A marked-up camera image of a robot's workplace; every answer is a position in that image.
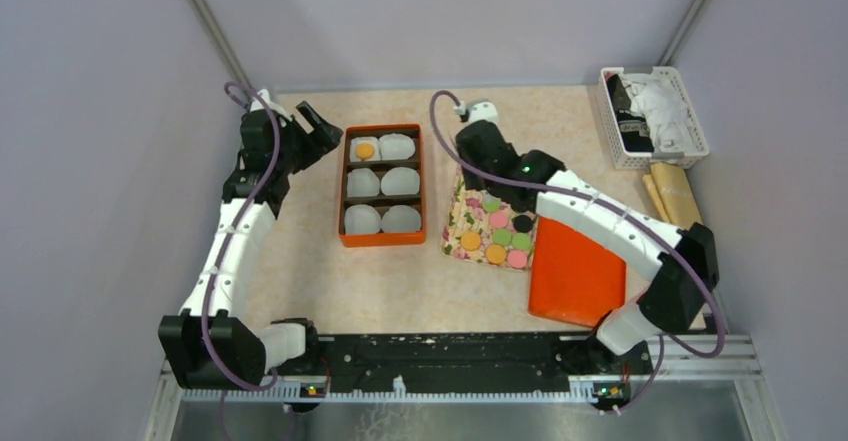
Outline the orange compartment box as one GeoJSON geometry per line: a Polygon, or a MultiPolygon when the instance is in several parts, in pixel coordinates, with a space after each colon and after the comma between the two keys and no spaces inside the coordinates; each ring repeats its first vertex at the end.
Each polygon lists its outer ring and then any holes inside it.
{"type": "Polygon", "coordinates": [[[343,154],[340,171],[340,200],[338,201],[337,234],[342,244],[348,248],[365,247],[389,247],[403,245],[422,244],[427,238],[427,195],[425,181],[425,162],[423,150],[422,127],[418,124],[386,124],[386,125],[360,125],[348,128],[343,137],[343,154]],[[400,133],[410,136],[416,141],[416,154],[408,160],[399,161],[371,161],[350,162],[349,146],[350,140],[355,137],[373,136],[379,138],[385,134],[400,133]],[[391,168],[408,167],[419,172],[421,177],[421,190],[417,195],[410,196],[386,196],[380,193],[375,197],[348,198],[346,196],[347,174],[356,168],[370,168],[380,178],[391,168]],[[408,205],[417,209],[422,216],[422,229],[416,233],[388,234],[382,230],[372,235],[346,235],[343,227],[345,210],[352,205],[367,204],[373,206],[383,214],[395,205],[408,205]]]}

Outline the floral tray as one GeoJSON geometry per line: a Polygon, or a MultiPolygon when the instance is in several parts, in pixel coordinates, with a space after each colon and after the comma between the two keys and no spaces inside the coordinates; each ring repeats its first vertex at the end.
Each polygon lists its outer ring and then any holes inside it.
{"type": "MultiPolygon", "coordinates": [[[[529,251],[524,251],[528,255],[528,263],[524,269],[518,270],[509,266],[507,258],[501,265],[492,265],[488,263],[485,258],[484,252],[487,247],[490,245],[497,245],[492,241],[492,233],[496,229],[492,228],[488,221],[491,213],[486,213],[482,208],[483,199],[492,197],[494,196],[489,195],[485,191],[480,192],[468,190],[465,187],[462,169],[456,169],[453,191],[450,197],[450,207],[441,235],[440,251],[449,257],[474,264],[491,266],[510,271],[527,271],[531,268],[535,252],[534,242],[536,238],[537,217],[530,212],[518,212],[512,209],[508,203],[503,201],[501,201],[500,211],[506,211],[509,215],[510,221],[505,229],[508,229],[512,235],[518,233],[512,225],[512,220],[515,216],[527,215],[534,219],[534,228],[530,233],[528,233],[533,239],[532,247],[529,251]],[[460,245],[460,237],[465,232],[469,231],[478,233],[482,238],[481,246],[477,251],[465,251],[460,245]]],[[[511,245],[503,247],[506,249],[507,255],[511,250],[516,250],[513,249],[511,245]]]]}

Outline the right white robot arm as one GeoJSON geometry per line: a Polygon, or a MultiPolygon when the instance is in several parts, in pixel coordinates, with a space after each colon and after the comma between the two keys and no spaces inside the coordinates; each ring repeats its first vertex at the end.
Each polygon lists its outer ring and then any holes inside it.
{"type": "Polygon", "coordinates": [[[519,213],[571,228],[647,280],[646,288],[594,328],[586,346],[594,370],[612,373],[637,344],[660,334],[682,334],[704,307],[717,309],[718,266],[709,228],[699,223],[680,228],[646,216],[543,151],[518,154],[504,139],[488,100],[455,101],[453,110],[462,127],[452,157],[468,188],[485,191],[519,213]]]}

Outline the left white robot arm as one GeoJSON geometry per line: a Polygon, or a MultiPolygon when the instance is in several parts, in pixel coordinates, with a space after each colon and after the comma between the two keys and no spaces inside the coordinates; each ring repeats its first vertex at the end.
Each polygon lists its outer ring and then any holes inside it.
{"type": "Polygon", "coordinates": [[[252,96],[240,120],[236,165],[222,187],[219,219],[191,294],[165,316],[158,339],[183,389],[265,389],[264,378],[288,366],[319,365],[317,331],[306,318],[253,330],[241,319],[266,236],[277,221],[290,178],[337,148],[342,130],[306,101],[288,114],[268,90],[252,96]]]}

